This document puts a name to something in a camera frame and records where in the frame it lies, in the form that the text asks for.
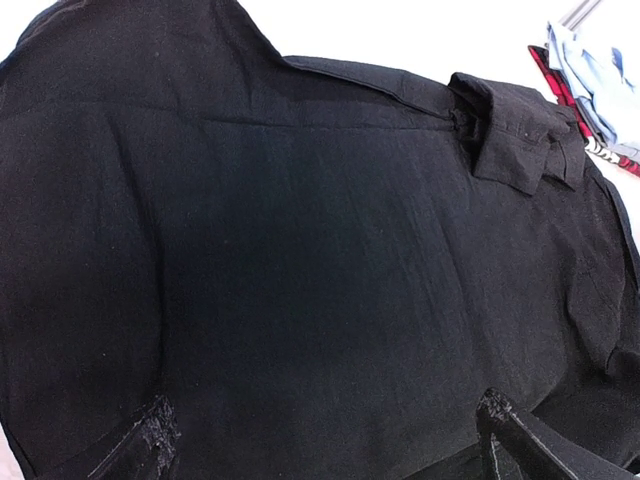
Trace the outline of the light blue shirt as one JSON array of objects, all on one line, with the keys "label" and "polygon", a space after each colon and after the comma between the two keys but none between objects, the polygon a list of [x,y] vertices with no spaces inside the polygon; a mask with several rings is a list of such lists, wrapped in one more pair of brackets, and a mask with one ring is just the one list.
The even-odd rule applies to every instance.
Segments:
[{"label": "light blue shirt", "polygon": [[576,103],[612,151],[639,155],[639,78],[623,53],[599,47],[559,23],[548,31],[549,66],[563,74]]}]

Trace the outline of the red black plaid shirt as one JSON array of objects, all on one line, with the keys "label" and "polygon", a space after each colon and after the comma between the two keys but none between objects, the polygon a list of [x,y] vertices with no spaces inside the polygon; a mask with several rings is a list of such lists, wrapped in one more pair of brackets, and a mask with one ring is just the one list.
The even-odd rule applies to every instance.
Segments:
[{"label": "red black plaid shirt", "polygon": [[[598,141],[600,141],[600,139],[596,135],[595,129],[587,123],[586,118],[581,112],[579,105],[576,103],[576,100],[571,94],[561,73],[557,70],[552,70],[549,67],[548,50],[543,47],[529,45],[528,51],[532,59],[536,63],[537,67],[539,68],[540,72],[542,73],[543,77],[545,78],[552,93],[556,97],[558,104],[561,106],[570,107],[573,110],[577,119],[577,123],[579,125],[580,132],[585,140],[585,145],[586,145],[587,136],[594,136]],[[611,164],[621,168],[622,170],[625,170],[626,172],[634,175],[635,177],[639,177],[639,163],[631,162],[627,164],[615,164],[615,163],[611,163]]]}]

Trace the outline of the black long sleeve shirt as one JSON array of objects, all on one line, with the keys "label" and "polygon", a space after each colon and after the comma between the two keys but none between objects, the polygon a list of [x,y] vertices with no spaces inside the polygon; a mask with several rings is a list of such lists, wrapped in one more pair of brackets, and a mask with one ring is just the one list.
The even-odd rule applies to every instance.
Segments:
[{"label": "black long sleeve shirt", "polygon": [[1,65],[23,475],[160,395],[174,479],[477,479],[494,388],[639,468],[639,256],[571,110],[284,57],[235,1],[59,1]]}]

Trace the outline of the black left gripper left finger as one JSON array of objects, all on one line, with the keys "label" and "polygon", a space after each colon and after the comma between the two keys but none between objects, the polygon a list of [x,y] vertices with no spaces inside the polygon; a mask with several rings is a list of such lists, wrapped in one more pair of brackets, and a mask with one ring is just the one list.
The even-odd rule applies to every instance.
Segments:
[{"label": "black left gripper left finger", "polygon": [[175,412],[164,395],[87,450],[44,474],[46,479],[174,479],[179,453]]}]

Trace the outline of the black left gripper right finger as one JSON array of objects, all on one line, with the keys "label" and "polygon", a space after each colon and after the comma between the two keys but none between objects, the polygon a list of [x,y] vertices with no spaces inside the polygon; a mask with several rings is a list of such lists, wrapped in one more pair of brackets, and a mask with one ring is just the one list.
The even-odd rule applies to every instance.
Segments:
[{"label": "black left gripper right finger", "polygon": [[484,479],[634,479],[489,388],[476,407]]}]

